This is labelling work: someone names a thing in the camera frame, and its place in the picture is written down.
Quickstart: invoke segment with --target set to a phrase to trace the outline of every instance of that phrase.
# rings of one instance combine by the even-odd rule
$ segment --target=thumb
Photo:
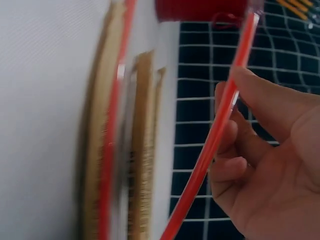
[[[295,121],[316,104],[311,94],[279,86],[248,69],[235,67],[231,74],[252,114],[279,142],[290,136]]]

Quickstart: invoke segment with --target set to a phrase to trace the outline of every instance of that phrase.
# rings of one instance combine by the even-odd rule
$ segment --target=black grid mat
[[[276,84],[320,95],[320,26],[309,29],[308,23],[274,1],[265,3],[265,12],[248,68]],[[236,28],[213,29],[208,22],[181,24],[170,213],[213,122],[214,89],[228,77],[238,38]],[[238,105],[257,134],[276,146],[247,107]],[[240,240],[243,236],[212,200],[206,179],[175,239]]]

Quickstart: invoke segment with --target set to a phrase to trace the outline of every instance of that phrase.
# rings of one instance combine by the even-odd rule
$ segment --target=red spool
[[[155,8],[160,22],[191,21],[210,22],[217,13],[243,17],[247,0],[155,0]],[[230,20],[228,17],[219,21]]]

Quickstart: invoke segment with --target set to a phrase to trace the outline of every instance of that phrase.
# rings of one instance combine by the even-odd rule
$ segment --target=white surface
[[[10,0],[1,4],[1,240],[74,238],[77,138],[108,5],[108,0]],[[169,209],[177,64],[173,53],[178,53],[179,29],[175,23],[165,24],[159,35],[153,0],[138,0],[133,26],[129,67],[136,54],[153,49],[158,41],[166,39],[168,44],[164,52],[162,43],[155,64],[170,65],[163,86],[155,178],[156,187],[167,193],[155,194],[156,204],[166,201],[166,209],[154,211],[154,236],[159,236]],[[159,182],[162,177],[166,187]]]
[[[179,22],[161,23],[156,62],[166,66],[155,149],[151,239],[158,240],[169,215],[176,121]]]

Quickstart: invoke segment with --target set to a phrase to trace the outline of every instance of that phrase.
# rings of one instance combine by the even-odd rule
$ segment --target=red wire
[[[124,28],[121,39],[121,46],[118,56],[117,71],[111,86],[110,103],[107,109],[106,133],[103,146],[103,159],[101,163],[101,180],[99,196],[99,219],[98,219],[98,239],[110,239],[110,221],[112,191],[114,184],[114,162],[115,162],[115,140],[116,140],[116,120],[118,112],[119,91],[124,79],[125,60],[128,47],[129,35],[132,28],[132,21],[137,0],[125,0],[126,11],[124,13]]]
[[[252,11],[248,13],[241,39],[234,58],[234,66],[246,67],[253,38],[256,32],[259,15]],[[192,202],[194,201],[202,182],[205,179],[207,170],[219,147],[224,128],[230,117],[233,106],[238,98],[238,91],[233,76],[229,76],[221,104],[209,131],[205,144],[199,155],[189,181],[169,219],[169,222],[160,240],[173,240],[186,217]]]

